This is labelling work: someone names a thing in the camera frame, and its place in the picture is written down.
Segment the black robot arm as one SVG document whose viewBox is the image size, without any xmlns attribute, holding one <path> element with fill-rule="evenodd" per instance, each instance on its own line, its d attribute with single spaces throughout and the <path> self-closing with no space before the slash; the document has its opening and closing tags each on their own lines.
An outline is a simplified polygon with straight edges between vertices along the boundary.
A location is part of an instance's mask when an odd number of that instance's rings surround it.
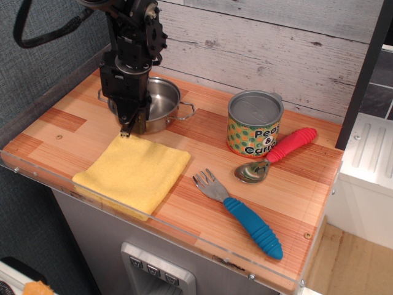
<svg viewBox="0 0 393 295">
<path fill-rule="evenodd" d="M 101 94 L 118 117 L 120 134 L 146 132 L 151 97 L 149 72 L 162 61 L 167 35 L 159 21 L 157 1 L 81 1 L 106 14 L 111 49 L 99 65 Z"/>
</svg>

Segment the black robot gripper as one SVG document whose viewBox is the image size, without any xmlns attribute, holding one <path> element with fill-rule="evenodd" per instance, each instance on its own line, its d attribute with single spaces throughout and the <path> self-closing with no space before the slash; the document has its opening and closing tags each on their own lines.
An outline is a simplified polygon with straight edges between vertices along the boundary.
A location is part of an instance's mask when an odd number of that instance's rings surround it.
<svg viewBox="0 0 393 295">
<path fill-rule="evenodd" d="M 151 66 L 133 69 L 122 63 L 115 52 L 105 52 L 99 64 L 101 91 L 109 108 L 119 118 L 120 135 L 128 138 L 133 132 L 143 135 L 147 130 L 152 98 L 147 90 Z"/>
</svg>

